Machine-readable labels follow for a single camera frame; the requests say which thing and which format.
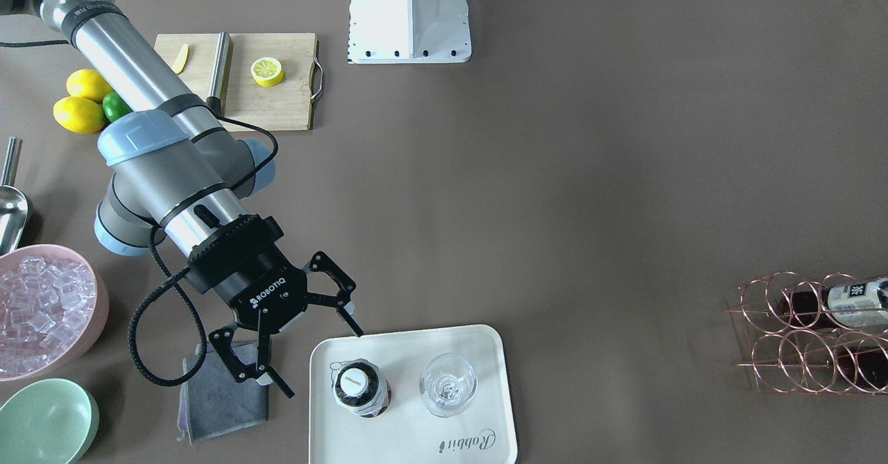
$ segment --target gray table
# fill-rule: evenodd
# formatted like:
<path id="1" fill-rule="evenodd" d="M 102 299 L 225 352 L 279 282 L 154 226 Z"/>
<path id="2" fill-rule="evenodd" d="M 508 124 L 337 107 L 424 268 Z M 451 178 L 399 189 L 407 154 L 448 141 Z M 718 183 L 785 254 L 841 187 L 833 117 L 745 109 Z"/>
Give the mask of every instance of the gray table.
<path id="1" fill-rule="evenodd" d="M 315 127 L 280 133 L 275 184 L 244 204 L 294 262 L 324 249 L 350 272 L 368 332 L 497 329 L 521 461 L 885 460 L 888 398 L 759 394 L 724 308 L 780 269 L 885 272 L 888 0 L 469 0 L 472 62 L 426 67 L 347 65 L 349 0 L 117 3 L 152 41 L 319 35 Z M 4 41 L 50 37 L 0 18 Z M 0 135 L 24 139 L 17 186 L 39 212 L 26 242 L 81 252 L 111 294 L 102 337 L 56 373 L 99 402 L 83 462 L 307 460 L 308 359 L 348 334 L 335 313 L 276 338 L 297 397 L 273 390 L 269 422 L 197 448 L 176 441 L 178 389 L 131 365 L 127 319 L 162 278 L 92 236 L 110 171 L 51 116 L 85 66 L 0 50 Z M 162 375 L 196 342 L 172 296 L 144 332 Z"/>

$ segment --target white plastic stand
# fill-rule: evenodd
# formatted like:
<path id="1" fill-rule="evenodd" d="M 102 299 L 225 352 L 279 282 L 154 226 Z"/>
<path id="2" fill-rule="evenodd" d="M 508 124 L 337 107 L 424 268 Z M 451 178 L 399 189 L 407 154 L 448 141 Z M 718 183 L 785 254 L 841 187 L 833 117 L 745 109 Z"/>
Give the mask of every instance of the white plastic stand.
<path id="1" fill-rule="evenodd" d="M 419 394 L 429 360 L 458 353 L 475 367 L 478 388 L 466 411 L 441 418 Z M 365 419 L 336 404 L 331 363 L 367 359 L 391 386 L 391 403 Z M 502 340 L 488 325 L 331 338 L 311 353 L 308 462 L 334 464 L 514 464 L 518 439 Z"/>
<path id="2" fill-rule="evenodd" d="M 466 0 L 352 0 L 349 63 L 456 63 L 472 57 Z"/>

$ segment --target green bowl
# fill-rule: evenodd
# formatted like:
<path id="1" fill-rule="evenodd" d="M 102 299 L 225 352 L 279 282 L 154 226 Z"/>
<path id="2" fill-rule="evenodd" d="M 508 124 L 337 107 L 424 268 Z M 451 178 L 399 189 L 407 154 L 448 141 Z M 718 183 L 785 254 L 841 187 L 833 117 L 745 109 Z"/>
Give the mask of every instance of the green bowl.
<path id="1" fill-rule="evenodd" d="M 92 444 L 98 427 L 96 401 L 76 382 L 37 381 L 0 407 L 0 462 L 76 462 Z"/>

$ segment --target wooden cutting board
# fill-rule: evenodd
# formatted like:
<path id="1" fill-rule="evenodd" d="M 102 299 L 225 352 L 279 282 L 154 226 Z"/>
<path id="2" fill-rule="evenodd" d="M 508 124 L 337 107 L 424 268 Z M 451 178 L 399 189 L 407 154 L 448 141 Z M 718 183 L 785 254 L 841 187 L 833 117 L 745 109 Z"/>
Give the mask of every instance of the wooden cutting board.
<path id="1" fill-rule="evenodd" d="M 172 65 L 182 44 L 188 44 L 188 63 L 180 75 L 197 96 L 206 100 L 216 58 L 219 34 L 159 34 L 155 51 Z M 318 38 L 309 34 L 231 34 L 228 86 L 222 91 L 223 116 L 267 129 L 311 129 L 311 93 Z M 275 87 L 260 87 L 250 75 L 254 60 L 272 56 L 283 65 L 284 79 Z M 224 123 L 229 131 L 241 126 Z"/>

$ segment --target ice scoop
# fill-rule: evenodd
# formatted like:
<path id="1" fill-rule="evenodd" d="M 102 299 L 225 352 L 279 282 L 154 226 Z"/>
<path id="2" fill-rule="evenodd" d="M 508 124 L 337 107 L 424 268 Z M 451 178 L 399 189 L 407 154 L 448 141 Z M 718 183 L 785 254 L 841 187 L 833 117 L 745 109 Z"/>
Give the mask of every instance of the ice scoop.
<path id="1" fill-rule="evenodd" d="M 21 151 L 22 139 L 10 138 L 6 161 L 3 162 L 3 176 L 0 178 L 0 255 L 6 255 L 19 246 L 25 224 L 31 216 L 31 202 L 12 185 Z"/>

